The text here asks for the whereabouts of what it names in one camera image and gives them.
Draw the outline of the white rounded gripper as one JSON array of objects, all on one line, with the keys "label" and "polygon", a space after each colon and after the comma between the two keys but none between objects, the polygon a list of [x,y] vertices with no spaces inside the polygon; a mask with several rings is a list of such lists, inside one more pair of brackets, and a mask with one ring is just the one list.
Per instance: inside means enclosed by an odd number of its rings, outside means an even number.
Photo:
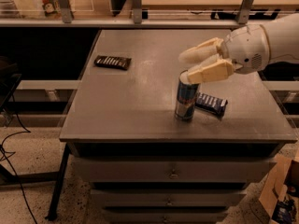
[{"label": "white rounded gripper", "polygon": [[238,74],[262,71],[269,63],[270,48],[262,25],[233,30],[222,42],[214,37],[179,54],[182,63],[199,63],[187,71],[191,84],[225,80],[235,71]]}]

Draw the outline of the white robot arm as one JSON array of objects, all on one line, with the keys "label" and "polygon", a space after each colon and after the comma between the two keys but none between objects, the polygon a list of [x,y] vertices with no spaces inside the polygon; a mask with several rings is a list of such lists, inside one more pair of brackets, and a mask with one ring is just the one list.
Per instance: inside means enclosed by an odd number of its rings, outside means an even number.
[{"label": "white robot arm", "polygon": [[224,38],[214,37],[181,52],[178,59],[192,65],[182,73],[187,84],[263,71],[272,63],[298,63],[299,14],[235,29]]}]

